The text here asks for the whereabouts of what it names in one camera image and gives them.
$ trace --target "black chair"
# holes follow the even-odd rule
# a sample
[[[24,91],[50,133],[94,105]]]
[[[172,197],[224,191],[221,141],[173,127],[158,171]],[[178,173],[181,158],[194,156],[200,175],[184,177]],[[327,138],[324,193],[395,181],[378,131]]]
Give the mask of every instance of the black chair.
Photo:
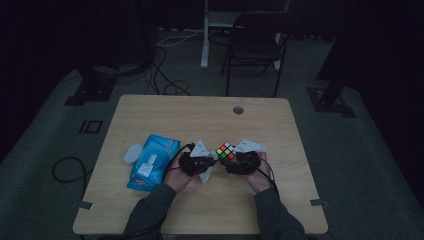
[[[283,70],[287,40],[295,34],[298,19],[293,12],[249,11],[241,13],[230,31],[227,53],[221,73],[227,69],[226,96],[229,95],[231,67],[265,66],[265,72],[274,61],[280,60],[277,81],[272,97],[275,97]]]

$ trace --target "table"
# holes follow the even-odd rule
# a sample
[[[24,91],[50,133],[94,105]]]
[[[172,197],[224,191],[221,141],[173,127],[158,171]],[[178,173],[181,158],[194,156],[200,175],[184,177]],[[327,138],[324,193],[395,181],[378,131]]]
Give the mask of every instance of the table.
[[[235,114],[239,106],[244,113]],[[307,233],[325,233],[328,225],[302,142],[285,99],[145,96],[121,97],[74,222],[78,234],[122,233],[141,197],[126,187],[132,165],[123,162],[126,150],[143,144],[150,134],[196,143],[213,151],[224,142],[237,145],[248,139],[265,145],[281,200]],[[162,226],[163,234],[258,234],[253,191],[237,175],[218,163],[209,180],[193,180],[174,200]]]

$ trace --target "gray sleeve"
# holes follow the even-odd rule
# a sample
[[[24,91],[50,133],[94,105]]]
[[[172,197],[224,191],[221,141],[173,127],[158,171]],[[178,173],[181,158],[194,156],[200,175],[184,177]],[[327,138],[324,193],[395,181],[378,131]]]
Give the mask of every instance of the gray sleeve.
[[[134,207],[125,227],[124,235],[144,231],[157,225],[168,213],[177,193],[166,184],[157,185],[146,198]],[[161,239],[160,226],[149,234],[134,239]]]
[[[273,188],[254,196],[261,239],[306,240],[302,224],[281,203]]]

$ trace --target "gray carpet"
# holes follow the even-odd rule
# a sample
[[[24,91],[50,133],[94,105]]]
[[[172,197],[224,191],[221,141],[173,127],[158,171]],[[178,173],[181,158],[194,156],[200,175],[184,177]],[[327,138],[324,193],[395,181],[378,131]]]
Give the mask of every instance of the gray carpet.
[[[162,33],[161,36],[177,34]],[[220,73],[225,47],[211,44],[209,68],[200,69],[202,42],[193,38],[164,47],[167,57],[161,70],[170,80],[184,80],[197,96],[223,96],[225,75]],[[225,43],[225,38],[212,36]],[[424,213],[361,102],[349,88],[342,92],[357,118],[337,113],[316,113],[306,87],[325,87],[315,80],[331,43],[314,40],[289,42],[277,97],[292,106],[305,152],[324,208],[329,233],[318,239],[424,239]],[[163,53],[158,50],[156,64]],[[123,94],[156,94],[148,87],[153,73],[118,79],[109,102],[64,106],[81,77],[72,71],[52,92],[37,117],[0,165],[0,239],[80,239],[72,225],[81,197],[82,180],[60,183],[51,174],[60,159],[74,156],[87,169],[96,163],[119,97]],[[234,70],[231,96],[268,97],[276,73],[260,69]],[[166,81],[157,76],[159,88]],[[84,121],[103,121],[98,133],[80,133]],[[58,166],[62,178],[81,175],[76,162]],[[86,236],[95,239],[97,236]],[[247,239],[238,236],[166,236],[167,239]]]

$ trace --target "person's right hand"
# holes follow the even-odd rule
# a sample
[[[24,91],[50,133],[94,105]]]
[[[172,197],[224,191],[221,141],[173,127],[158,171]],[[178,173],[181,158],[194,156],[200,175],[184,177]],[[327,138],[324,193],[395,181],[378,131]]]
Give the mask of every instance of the person's right hand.
[[[260,159],[266,161],[266,152],[258,152]],[[261,160],[261,165],[259,169],[262,170],[269,178],[271,178],[271,169],[268,164],[263,163]],[[272,187],[271,182],[259,171],[254,171],[249,175],[242,175],[242,177],[249,183],[250,187],[255,193],[262,192],[270,187]]]

